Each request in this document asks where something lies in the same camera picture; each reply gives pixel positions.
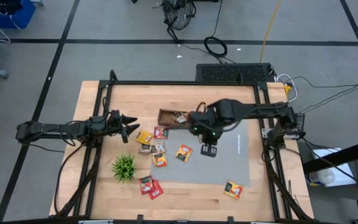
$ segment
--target red snack packet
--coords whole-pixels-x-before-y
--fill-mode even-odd
[[[142,194],[146,194],[146,193],[154,191],[153,179],[152,179],[151,175],[149,175],[147,177],[140,178],[139,185],[140,185],[140,191],[142,192]]]
[[[154,127],[155,139],[168,139],[168,127]]]
[[[158,183],[158,180],[156,179],[153,180],[153,186],[154,186],[154,191],[149,192],[149,196],[151,200],[155,199],[156,197],[164,193],[164,191],[160,187],[160,184]]]

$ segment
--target white container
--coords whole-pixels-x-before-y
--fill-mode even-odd
[[[306,174],[306,182],[310,186],[319,186],[331,184],[335,181],[335,174],[330,169],[320,170],[310,174]]]

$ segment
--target small wooden tray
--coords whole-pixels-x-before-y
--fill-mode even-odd
[[[174,114],[177,112],[187,113],[186,111],[160,109],[158,113],[158,125],[166,126],[170,129],[187,129],[188,124],[179,124],[175,121]]]

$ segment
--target gray mat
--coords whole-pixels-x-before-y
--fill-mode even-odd
[[[168,166],[152,165],[153,178],[194,184],[221,184],[228,180],[244,186],[250,185],[248,156],[248,124],[241,121],[234,130],[223,133],[218,140],[216,157],[200,154],[201,144],[188,130],[169,130],[165,140]],[[181,144],[193,149],[187,163],[175,157]]]

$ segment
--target yellow snack packet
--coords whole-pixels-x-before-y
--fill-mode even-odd
[[[149,144],[149,141],[153,138],[152,133],[148,133],[147,131],[141,130],[139,134],[136,136],[136,141],[142,144]]]

